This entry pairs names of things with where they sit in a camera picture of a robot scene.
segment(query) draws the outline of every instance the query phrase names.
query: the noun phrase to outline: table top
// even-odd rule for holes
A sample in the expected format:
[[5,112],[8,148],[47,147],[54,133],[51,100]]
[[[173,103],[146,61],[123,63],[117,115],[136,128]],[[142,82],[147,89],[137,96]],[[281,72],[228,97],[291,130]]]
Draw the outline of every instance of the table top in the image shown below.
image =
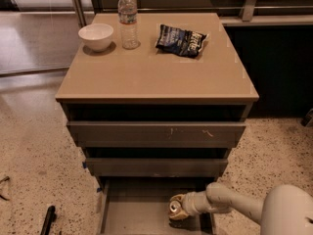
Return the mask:
[[[114,28],[109,49],[95,53],[81,44],[56,95],[77,103],[254,102],[258,94],[216,14],[139,14],[135,50],[121,47],[117,14],[98,14],[93,24]],[[208,34],[195,58],[156,48],[166,24]]]

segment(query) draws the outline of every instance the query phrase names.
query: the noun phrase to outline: floor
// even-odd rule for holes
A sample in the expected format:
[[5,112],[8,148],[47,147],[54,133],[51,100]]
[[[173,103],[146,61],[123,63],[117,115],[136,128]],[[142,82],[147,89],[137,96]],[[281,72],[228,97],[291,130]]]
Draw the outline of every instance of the floor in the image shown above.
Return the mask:
[[[70,64],[79,44],[73,15],[0,17],[0,71]],[[58,217],[50,234],[98,230],[102,194],[82,166],[84,157],[55,101],[64,75],[0,78],[0,179],[10,177],[0,184],[0,194],[10,199],[0,199],[1,234],[38,234],[51,205]],[[313,128],[303,127],[299,118],[249,118],[246,124],[218,181],[260,199],[279,184],[298,186],[313,196]],[[213,218],[217,235],[260,232],[257,224],[236,211]]]

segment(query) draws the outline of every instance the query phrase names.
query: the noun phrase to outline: black snack bag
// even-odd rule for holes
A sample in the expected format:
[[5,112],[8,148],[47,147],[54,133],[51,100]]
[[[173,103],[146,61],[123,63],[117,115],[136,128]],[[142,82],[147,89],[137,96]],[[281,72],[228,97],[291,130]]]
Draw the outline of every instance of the black snack bag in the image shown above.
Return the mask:
[[206,38],[204,34],[161,24],[156,47],[181,57],[195,58]]

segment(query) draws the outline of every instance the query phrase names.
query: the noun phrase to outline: black handle on floor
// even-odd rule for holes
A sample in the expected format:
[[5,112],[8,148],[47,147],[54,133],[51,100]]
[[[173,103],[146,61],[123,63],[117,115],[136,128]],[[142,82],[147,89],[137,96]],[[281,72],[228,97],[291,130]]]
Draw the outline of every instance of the black handle on floor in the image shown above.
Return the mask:
[[43,223],[40,235],[49,235],[51,223],[54,222],[57,218],[55,211],[56,211],[56,208],[54,206],[51,206],[50,208],[48,208],[45,222]]

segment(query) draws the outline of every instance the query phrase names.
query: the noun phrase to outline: bottle label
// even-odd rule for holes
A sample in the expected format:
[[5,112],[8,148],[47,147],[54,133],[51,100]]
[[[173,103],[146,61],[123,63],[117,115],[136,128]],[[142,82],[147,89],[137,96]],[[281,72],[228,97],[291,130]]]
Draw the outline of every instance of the bottle label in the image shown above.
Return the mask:
[[134,14],[119,14],[119,22],[122,24],[135,24],[137,22],[137,13]]

